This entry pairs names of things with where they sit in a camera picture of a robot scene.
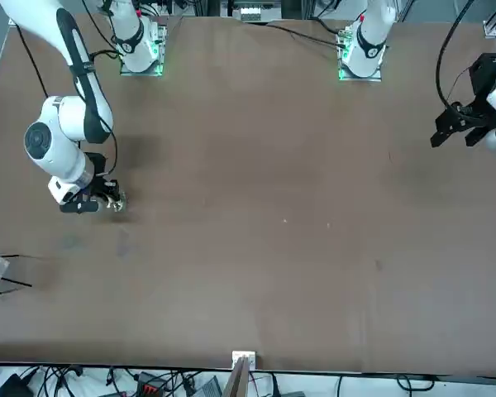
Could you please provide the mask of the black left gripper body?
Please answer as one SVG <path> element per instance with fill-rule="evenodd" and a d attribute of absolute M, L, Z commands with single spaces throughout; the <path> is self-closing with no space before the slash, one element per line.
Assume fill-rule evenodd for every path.
<path fill-rule="evenodd" d="M 496 53 L 483 53 L 469 67 L 470 82 L 474 99 L 468 105 L 453 103 L 458 112 L 467 117 L 477 118 L 469 121 L 455 116 L 455 128 L 469 129 L 471 127 L 496 127 L 496 110 L 488 103 L 490 94 L 496 80 Z"/>

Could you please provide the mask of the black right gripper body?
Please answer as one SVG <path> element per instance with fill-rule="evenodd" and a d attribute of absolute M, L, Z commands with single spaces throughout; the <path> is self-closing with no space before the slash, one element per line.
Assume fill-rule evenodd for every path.
<path fill-rule="evenodd" d="M 89 198 L 96 196 L 102 199 L 116 199 L 117 181 L 115 179 L 108 180 L 103 174 L 107 162 L 105 156 L 94 152 L 86 152 L 85 155 L 93 163 L 94 176 L 89 185 L 83 190 L 83 194 Z"/>

